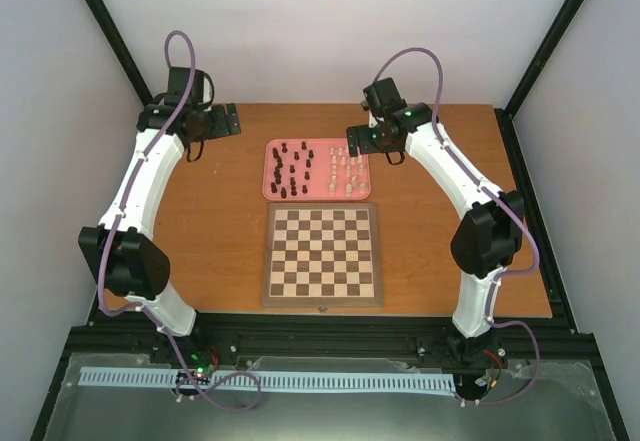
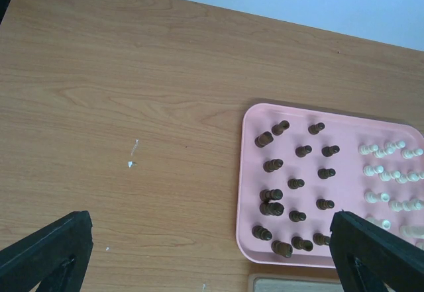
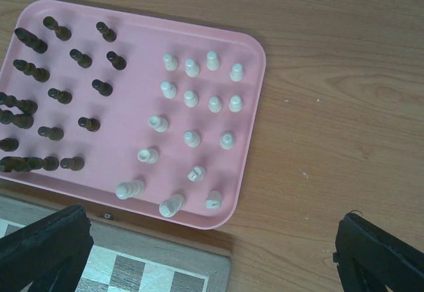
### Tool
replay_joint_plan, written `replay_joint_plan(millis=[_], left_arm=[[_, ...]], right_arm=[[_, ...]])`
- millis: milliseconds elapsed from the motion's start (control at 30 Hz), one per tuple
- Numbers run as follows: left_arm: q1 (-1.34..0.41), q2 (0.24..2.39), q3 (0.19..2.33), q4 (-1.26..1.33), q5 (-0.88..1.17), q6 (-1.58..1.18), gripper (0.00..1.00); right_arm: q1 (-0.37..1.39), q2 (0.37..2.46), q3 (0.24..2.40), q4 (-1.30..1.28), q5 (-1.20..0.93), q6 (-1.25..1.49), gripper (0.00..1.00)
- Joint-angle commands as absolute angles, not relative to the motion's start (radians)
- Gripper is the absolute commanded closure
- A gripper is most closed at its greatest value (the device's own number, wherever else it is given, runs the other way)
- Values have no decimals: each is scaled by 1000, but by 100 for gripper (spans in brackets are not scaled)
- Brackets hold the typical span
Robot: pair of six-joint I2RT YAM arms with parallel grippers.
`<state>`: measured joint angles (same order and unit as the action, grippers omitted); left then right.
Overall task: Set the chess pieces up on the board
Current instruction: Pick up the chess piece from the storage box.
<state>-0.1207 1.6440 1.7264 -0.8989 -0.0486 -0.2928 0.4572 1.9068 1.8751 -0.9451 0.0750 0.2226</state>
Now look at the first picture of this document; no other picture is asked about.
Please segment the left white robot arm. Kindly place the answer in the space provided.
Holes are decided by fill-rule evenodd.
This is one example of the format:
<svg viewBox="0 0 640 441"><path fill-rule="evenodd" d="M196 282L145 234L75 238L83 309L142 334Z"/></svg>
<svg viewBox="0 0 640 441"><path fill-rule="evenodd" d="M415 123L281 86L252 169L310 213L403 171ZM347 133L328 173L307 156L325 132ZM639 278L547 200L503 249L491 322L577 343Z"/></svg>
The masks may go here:
<svg viewBox="0 0 640 441"><path fill-rule="evenodd" d="M151 315L175 336L172 349L186 363L201 361L208 339L193 329L196 311L170 281L168 256L153 242L156 215L180 159L194 162L208 140L241 131L234 104L216 104L211 77L188 67L169 70L165 92L140 113L134 153L113 202L97 226L84 227L80 250L101 292Z"/></svg>

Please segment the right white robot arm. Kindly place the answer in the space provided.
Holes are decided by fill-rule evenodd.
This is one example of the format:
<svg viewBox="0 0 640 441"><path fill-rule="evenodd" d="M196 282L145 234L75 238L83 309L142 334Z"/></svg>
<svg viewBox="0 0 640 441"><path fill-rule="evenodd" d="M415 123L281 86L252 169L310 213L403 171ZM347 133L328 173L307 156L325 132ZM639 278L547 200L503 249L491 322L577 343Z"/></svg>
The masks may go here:
<svg viewBox="0 0 640 441"><path fill-rule="evenodd" d="M393 79L373 82L363 95L369 122L346 130L349 155L410 156L447 195L460 219L450 242L461 270L452 323L465 338L479 337L491 329L498 277L522 246L523 198L484 177L450 140L434 111L425 103L408 105Z"/></svg>

